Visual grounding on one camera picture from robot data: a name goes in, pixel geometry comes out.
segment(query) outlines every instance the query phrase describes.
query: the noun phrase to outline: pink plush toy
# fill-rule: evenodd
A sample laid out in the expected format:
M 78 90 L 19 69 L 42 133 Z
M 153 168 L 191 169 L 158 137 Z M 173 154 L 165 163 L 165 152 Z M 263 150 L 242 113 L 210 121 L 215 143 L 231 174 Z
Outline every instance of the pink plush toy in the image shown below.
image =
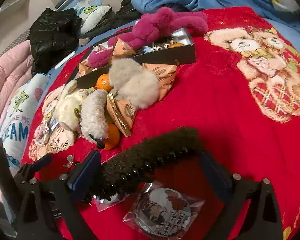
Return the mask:
M 132 32 L 119 34 L 117 37 L 126 42 L 134 50 L 156 41 L 160 37 L 168 37 L 180 28 L 192 29 L 197 35 L 208 31 L 207 16 L 203 12 L 174 12 L 168 7 L 160 8 L 154 14 L 144 14 L 133 26 Z M 109 46 L 113 46 L 115 38 L 110 38 Z M 88 64 L 92 68 L 104 66 L 111 55 L 111 50 L 90 54 Z

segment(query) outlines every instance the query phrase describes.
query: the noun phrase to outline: striped fabric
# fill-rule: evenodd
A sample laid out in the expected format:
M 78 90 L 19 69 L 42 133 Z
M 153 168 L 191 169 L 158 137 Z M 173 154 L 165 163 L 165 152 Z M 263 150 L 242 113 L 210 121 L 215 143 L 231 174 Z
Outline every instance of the striped fabric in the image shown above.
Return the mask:
M 19 45 L 20 43 L 24 42 L 30 33 L 30 28 L 27 29 L 24 33 L 22 33 L 18 38 L 16 38 L 6 49 L 0 54 L 0 57 L 6 53 L 8 50 L 12 49 L 13 47 Z

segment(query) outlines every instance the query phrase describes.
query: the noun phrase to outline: white wall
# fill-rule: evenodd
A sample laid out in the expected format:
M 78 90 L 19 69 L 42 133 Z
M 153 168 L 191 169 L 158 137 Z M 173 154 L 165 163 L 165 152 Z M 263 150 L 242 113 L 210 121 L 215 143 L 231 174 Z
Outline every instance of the white wall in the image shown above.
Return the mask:
M 55 10 L 51 0 L 29 0 L 18 10 L 9 10 L 0 13 L 0 54 L 20 34 L 30 28 L 33 22 L 47 8 Z

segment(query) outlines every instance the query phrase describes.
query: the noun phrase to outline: orange fruit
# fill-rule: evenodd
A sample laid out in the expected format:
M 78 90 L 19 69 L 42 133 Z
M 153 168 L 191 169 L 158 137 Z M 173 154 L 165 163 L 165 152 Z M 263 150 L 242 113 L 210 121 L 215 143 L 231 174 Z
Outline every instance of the orange fruit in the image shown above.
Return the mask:
M 103 74 L 98 78 L 97 88 L 104 89 L 105 91 L 110 92 L 113 86 L 110 85 L 109 74 Z
M 113 123 L 108 123 L 108 136 L 109 138 L 103 139 L 105 144 L 104 150 L 113 149 L 120 141 L 119 129 Z
M 168 48 L 172 48 L 172 47 L 180 47 L 180 46 L 183 46 L 182 43 L 173 43 L 171 44 Z

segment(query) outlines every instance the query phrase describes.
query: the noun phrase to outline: plastic package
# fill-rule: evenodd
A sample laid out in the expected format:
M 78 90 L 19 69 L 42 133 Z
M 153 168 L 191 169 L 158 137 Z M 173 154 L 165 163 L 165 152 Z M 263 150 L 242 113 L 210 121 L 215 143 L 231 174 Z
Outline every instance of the plastic package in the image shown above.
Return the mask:
M 109 207 L 113 207 L 114 205 L 117 205 L 118 203 L 125 200 L 125 198 L 129 195 L 120 196 L 118 194 L 115 194 L 111 196 L 111 201 L 106 199 L 99 199 L 97 196 L 93 196 L 93 201 L 96 204 L 98 212 L 101 212 Z
M 204 200 L 147 183 L 123 222 L 150 239 L 182 239 L 200 212 Z

